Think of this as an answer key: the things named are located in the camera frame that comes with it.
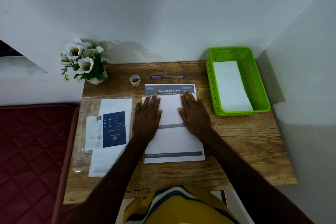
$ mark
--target yellow shirt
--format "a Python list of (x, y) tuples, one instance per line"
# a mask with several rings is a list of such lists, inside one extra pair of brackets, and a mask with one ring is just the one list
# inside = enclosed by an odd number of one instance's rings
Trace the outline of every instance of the yellow shirt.
[(187, 185), (135, 199), (125, 210), (123, 221), (127, 224), (239, 224), (221, 200)]

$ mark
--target quilted mattress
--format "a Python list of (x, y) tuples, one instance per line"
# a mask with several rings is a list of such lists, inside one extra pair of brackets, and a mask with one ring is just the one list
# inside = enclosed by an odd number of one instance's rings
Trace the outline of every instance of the quilted mattress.
[(51, 223), (76, 106), (0, 107), (0, 222)]

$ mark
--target plastic bag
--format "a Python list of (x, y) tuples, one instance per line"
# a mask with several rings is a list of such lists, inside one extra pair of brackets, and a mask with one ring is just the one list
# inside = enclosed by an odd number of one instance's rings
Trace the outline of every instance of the plastic bag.
[(135, 107), (137, 105), (135, 101), (135, 95), (133, 93), (111, 94), (111, 95), (82, 98), (72, 153), (72, 170), (75, 173), (81, 171), (89, 171), (91, 164), (92, 150), (89, 151), (85, 150), (86, 117), (99, 115), (100, 102), (102, 99), (123, 99), (123, 98), (133, 99), (131, 126), (129, 134), (129, 138), (131, 138), (133, 117)]

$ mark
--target hand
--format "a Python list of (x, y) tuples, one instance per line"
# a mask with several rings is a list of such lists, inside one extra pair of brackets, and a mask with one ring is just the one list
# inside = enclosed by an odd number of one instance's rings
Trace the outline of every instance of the hand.
[(157, 94), (149, 100), (150, 96), (147, 96), (143, 105), (141, 103), (136, 105), (132, 135), (146, 147), (155, 136), (162, 113), (162, 110), (159, 110), (160, 98), (157, 98)]
[(210, 117), (202, 100), (196, 101), (191, 93), (184, 91), (181, 94), (182, 108), (178, 112), (189, 132), (200, 138), (208, 130), (212, 130)]

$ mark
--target green plastic basket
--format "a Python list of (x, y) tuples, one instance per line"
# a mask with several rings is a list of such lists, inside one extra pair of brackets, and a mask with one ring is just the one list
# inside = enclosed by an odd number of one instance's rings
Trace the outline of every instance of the green plastic basket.
[[(244, 89), (253, 111), (226, 112), (221, 105), (219, 98), (217, 80), (213, 68), (214, 62), (220, 61), (237, 61)], [(219, 47), (211, 48), (210, 55), (207, 60), (207, 71), (209, 85), (213, 103), (213, 109), (218, 116), (236, 116), (251, 115), (259, 112), (267, 112), (270, 110), (270, 102), (261, 80), (257, 64), (255, 62), (253, 52), (247, 47)]]

